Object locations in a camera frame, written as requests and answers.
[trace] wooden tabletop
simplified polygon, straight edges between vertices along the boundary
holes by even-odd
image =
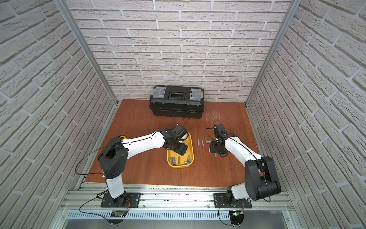
[[[112,137],[125,135],[136,138],[151,134],[158,128],[174,128],[183,118],[154,116],[148,100],[123,100],[102,143],[105,146]],[[236,134],[240,140],[258,152],[253,130],[244,103],[205,102],[205,112],[201,119],[191,118],[184,127],[192,136],[194,162],[183,169],[173,169],[167,162],[167,150],[152,149],[130,158],[122,180],[125,184],[156,184],[205,187],[228,187],[244,181],[243,165],[229,153],[225,158],[209,152],[210,144],[197,139],[210,141],[204,128],[223,124],[228,133]],[[213,130],[207,130],[214,137]],[[102,172],[97,157],[89,173]],[[85,182],[104,183],[100,174],[88,175]]]

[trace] brick wall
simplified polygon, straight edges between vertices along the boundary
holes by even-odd
[[[290,0],[68,0],[116,97],[200,86],[244,102]]]
[[[365,6],[303,0],[249,104],[303,228],[365,228]]]
[[[0,227],[48,228],[112,102],[53,1],[1,1],[0,54]]]

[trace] wire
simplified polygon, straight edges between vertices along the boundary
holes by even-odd
[[[82,174],[82,173],[78,173],[76,170],[77,170],[77,168],[78,168],[78,166],[79,166],[79,164],[87,157],[87,156],[89,156],[90,154],[92,154],[92,153],[94,153],[95,151],[98,151],[98,150],[100,150],[100,149],[103,149],[103,148],[105,148],[105,147],[108,147],[108,146],[114,146],[115,144],[113,144],[113,145],[106,145],[106,146],[103,146],[103,147],[100,147],[99,149],[96,149],[96,150],[93,150],[93,151],[91,151],[90,153],[88,153],[87,155],[85,155],[77,164],[76,164],[76,166],[75,166],[75,173],[76,174],[78,174],[78,175],[89,175],[89,174],[102,174],[102,175],[104,175],[103,173],[84,173],[84,174]]]
[[[212,128],[205,128],[205,132],[206,132],[206,134],[212,139],[212,140],[214,140],[214,141],[216,141],[216,139],[213,139],[208,133],[207,133],[207,130],[206,129],[209,129],[209,130],[211,130]]]
[[[248,149],[248,147],[246,147],[245,145],[241,144],[241,143],[240,143],[240,142],[238,142],[238,141],[236,141],[236,142],[237,142],[239,145],[241,145],[242,147],[246,148],[246,149],[247,149],[247,151],[249,151],[249,152],[251,153],[251,155],[253,155],[253,157],[254,157],[255,159],[257,159],[257,158],[254,156],[254,154],[253,154],[253,153]],[[268,193],[269,201],[268,201],[268,200],[266,200],[266,199],[264,199],[264,198],[262,198],[262,199],[264,199],[265,201],[267,201],[267,202],[269,203],[269,202],[271,202],[271,196],[269,195],[268,184],[267,184],[266,176],[264,175],[264,171],[263,171],[263,168],[262,168],[262,162],[259,162],[259,166],[261,167],[261,171],[262,171],[262,173],[263,173],[264,182],[266,183],[266,187],[267,187],[267,193]]]
[[[219,216],[219,220],[220,220],[220,222],[222,222],[223,224],[225,224],[225,225],[227,225],[227,226],[233,226],[233,224],[226,224],[226,223],[224,223],[223,221],[221,221],[221,219],[220,219],[220,208],[221,208],[221,206],[222,205],[224,205],[225,203],[222,203],[220,206],[219,206],[219,210],[217,211],[217,214],[218,214],[218,216]]]
[[[87,203],[89,203],[90,201],[93,201],[93,200],[95,200],[96,198],[99,198],[100,199],[100,196],[101,195],[103,195],[104,193],[106,193],[108,190],[105,190],[105,191],[103,191],[103,192],[101,192],[101,193],[98,193],[97,194],[97,197],[95,197],[94,199],[91,199],[91,200],[89,200],[88,202],[85,202],[82,206],[84,206],[84,205],[86,205]],[[98,214],[98,213],[92,213],[92,212],[84,212],[84,211],[81,211],[81,207],[82,206],[80,206],[80,208],[79,208],[79,211],[81,212],[81,213],[87,213],[87,214],[93,214],[93,215],[98,215],[98,216],[100,216],[100,217],[103,217],[108,223],[110,223],[110,221],[106,218],[106,217],[104,217],[104,216],[102,216],[102,215],[100,215],[100,214]]]

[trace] toolbox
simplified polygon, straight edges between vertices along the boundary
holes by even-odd
[[[201,118],[204,99],[202,88],[158,85],[150,96],[150,109],[157,116]]]

